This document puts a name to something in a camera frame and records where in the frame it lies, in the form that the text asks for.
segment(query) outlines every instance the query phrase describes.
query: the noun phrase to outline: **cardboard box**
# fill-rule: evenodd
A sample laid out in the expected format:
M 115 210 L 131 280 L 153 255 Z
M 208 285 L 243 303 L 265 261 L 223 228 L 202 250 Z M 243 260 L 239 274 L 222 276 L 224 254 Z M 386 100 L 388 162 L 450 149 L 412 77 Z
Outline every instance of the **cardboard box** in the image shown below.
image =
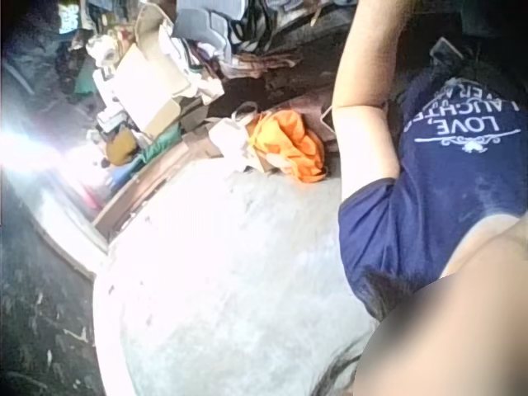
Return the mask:
M 121 60 L 113 81 L 114 92 L 130 118 L 156 139 L 180 115 L 181 108 L 137 45 Z
M 182 111 L 179 97 L 191 88 L 159 45 L 159 27 L 165 21 L 172 23 L 159 6 L 142 6 L 134 29 L 137 44 L 121 60 L 112 81 L 130 118 L 151 139 L 177 119 Z

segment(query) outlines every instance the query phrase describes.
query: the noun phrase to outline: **yellow object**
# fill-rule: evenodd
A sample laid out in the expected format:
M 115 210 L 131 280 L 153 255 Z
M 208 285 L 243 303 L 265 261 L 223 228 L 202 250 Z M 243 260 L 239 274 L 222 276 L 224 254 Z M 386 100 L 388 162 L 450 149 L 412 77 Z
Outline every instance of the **yellow object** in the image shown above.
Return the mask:
M 106 158 L 117 167 L 121 167 L 134 159 L 138 144 L 128 128 L 122 128 L 119 134 L 106 144 Z
M 323 144 L 316 134 L 304 128 L 296 111 L 260 115 L 249 142 L 259 152 L 277 154 L 288 161 L 288 167 L 280 168 L 282 172 L 303 183 L 319 182 L 326 176 Z

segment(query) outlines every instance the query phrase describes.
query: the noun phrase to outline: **wooden board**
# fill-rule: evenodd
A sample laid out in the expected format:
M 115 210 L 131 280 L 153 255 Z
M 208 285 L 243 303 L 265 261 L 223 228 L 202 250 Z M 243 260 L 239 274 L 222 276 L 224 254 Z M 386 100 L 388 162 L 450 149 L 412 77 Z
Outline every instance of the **wooden board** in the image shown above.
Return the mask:
M 155 158 L 112 198 L 93 220 L 94 227 L 103 237 L 110 240 L 120 230 L 130 213 L 136 211 L 145 199 L 193 158 L 185 142 L 180 142 Z

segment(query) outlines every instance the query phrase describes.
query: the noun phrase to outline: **orange cloth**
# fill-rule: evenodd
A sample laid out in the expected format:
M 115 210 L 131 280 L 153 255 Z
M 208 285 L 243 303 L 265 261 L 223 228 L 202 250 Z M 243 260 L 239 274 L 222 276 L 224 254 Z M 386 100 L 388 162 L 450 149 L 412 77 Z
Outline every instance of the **orange cloth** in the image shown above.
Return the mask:
M 299 113 L 283 110 L 260 115 L 250 138 L 250 144 L 263 153 L 279 154 L 291 167 L 282 171 L 295 176 L 303 183 L 324 179 L 324 147 L 319 137 L 304 128 Z

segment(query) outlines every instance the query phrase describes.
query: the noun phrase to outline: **gray concrete floor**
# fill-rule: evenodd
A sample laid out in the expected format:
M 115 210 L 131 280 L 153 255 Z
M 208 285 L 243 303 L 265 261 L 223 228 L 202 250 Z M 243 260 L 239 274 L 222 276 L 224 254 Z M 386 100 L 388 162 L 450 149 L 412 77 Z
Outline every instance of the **gray concrete floor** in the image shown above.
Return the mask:
M 223 159 L 172 179 L 96 281 L 108 396 L 308 394 L 373 330 L 342 269 L 339 203 L 338 178 L 301 185 Z

